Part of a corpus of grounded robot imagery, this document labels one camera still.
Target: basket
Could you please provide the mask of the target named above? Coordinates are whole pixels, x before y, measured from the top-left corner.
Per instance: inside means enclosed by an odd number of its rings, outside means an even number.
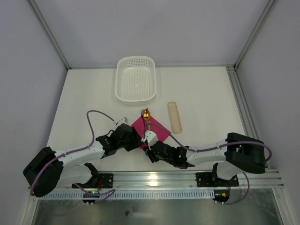
[[[118,62],[116,96],[126,105],[148,104],[156,94],[155,64],[146,56],[125,57]]]

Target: white wall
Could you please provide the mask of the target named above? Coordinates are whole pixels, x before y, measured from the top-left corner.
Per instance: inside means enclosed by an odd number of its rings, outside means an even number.
[[[72,68],[235,63],[267,0],[36,0]]]
[[[300,1],[279,0],[239,73],[260,137],[300,208]]]
[[[46,145],[66,69],[25,0],[0,1],[0,221],[13,225],[23,169]]]

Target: golden fork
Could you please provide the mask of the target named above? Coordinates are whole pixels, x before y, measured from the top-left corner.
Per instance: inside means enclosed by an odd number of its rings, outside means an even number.
[[[149,123],[150,118],[151,118],[151,115],[150,115],[150,112],[149,112],[148,108],[142,109],[141,111],[142,111],[142,118],[143,118],[147,123]]]

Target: pink napkin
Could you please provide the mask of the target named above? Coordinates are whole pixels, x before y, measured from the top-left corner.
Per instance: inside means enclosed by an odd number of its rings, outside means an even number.
[[[156,119],[154,119],[153,117],[150,118],[149,123],[156,123],[158,125],[161,125],[162,127],[164,127],[161,123],[159,123]],[[139,134],[140,137],[143,136],[144,133],[144,123],[143,123],[143,119],[141,117],[139,117],[132,125],[131,127],[134,127],[137,131],[137,133]],[[151,126],[151,131],[153,131],[156,135],[157,138],[160,141],[164,141],[165,139],[167,139],[167,137],[169,136],[165,131],[163,131],[162,129],[156,127],[156,126]],[[146,146],[146,144],[140,146],[140,149],[143,149]]]

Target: white tabletop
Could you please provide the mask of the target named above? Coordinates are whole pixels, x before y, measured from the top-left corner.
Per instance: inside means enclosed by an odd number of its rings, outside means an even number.
[[[227,133],[244,134],[239,112],[225,67],[156,68],[157,95],[143,106],[128,106],[115,96],[116,69],[69,70],[51,129],[48,146],[53,150],[84,146],[91,141],[86,119],[88,110],[100,110],[115,120],[127,117],[132,124],[140,109],[149,107],[151,116],[170,131],[167,103],[177,103],[182,133],[174,135],[184,145],[204,145],[220,141]],[[106,134],[114,127],[111,120],[91,113],[95,135]],[[165,143],[177,144],[168,137]],[[179,170],[159,161],[151,163],[141,149],[118,150],[113,156],[91,162],[100,171]],[[211,170],[206,163],[191,170]]]

